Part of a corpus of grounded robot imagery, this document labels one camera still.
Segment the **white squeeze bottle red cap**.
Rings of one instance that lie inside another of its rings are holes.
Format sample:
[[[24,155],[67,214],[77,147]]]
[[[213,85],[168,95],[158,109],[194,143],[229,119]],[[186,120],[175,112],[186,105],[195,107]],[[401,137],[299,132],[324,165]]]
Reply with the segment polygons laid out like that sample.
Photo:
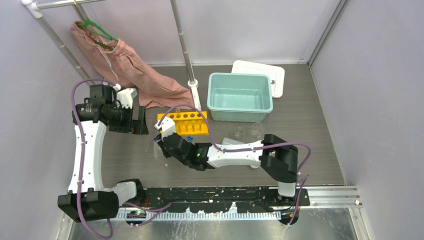
[[[238,141],[238,140],[234,140],[234,139],[230,139],[228,137],[224,137],[222,140],[222,145],[229,145],[229,146],[234,146],[234,145],[244,145],[243,142]]]

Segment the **small glass flask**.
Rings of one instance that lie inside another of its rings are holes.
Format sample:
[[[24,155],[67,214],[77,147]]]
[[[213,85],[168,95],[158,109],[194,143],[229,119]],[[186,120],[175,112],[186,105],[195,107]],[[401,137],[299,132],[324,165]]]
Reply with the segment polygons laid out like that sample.
[[[242,127],[237,127],[233,131],[233,138],[237,141],[240,141],[244,137],[244,129]]]

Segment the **glass beaker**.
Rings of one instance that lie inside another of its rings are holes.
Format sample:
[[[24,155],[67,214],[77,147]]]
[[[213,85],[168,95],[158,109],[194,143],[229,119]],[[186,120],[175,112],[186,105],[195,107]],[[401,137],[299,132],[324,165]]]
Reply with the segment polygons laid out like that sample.
[[[255,122],[251,125],[250,135],[253,138],[260,139],[262,138],[264,131],[265,131],[264,125],[261,122]]]

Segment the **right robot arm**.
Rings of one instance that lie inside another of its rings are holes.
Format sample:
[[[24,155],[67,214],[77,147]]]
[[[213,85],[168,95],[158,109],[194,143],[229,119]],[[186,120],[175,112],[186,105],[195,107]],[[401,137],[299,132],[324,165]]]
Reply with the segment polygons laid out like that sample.
[[[177,133],[166,137],[158,134],[156,143],[166,158],[175,158],[196,171],[226,166],[260,167],[277,181],[281,204],[288,206],[297,199],[299,150],[273,134],[266,134],[263,140],[233,145],[191,143]]]

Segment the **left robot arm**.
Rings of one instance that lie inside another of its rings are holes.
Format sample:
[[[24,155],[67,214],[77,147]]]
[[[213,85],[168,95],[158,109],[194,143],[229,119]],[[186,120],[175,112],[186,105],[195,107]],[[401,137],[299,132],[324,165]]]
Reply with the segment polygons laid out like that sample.
[[[147,135],[145,109],[139,107],[133,119],[134,88],[115,90],[109,85],[90,86],[89,97],[75,105],[75,160],[71,182],[65,195],[58,196],[58,207],[77,223],[115,218],[126,202],[141,206],[146,193],[138,178],[119,181],[106,189],[102,180],[103,143],[107,131]]]

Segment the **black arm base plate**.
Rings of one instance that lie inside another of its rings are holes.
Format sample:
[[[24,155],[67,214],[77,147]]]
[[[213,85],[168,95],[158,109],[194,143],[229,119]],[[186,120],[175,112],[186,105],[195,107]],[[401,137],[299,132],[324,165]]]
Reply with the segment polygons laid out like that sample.
[[[295,207],[297,196],[284,197],[277,188],[268,186],[242,187],[149,187],[142,197],[130,203],[151,209],[159,209],[171,203],[168,213],[226,213],[235,205],[238,213],[271,213]]]

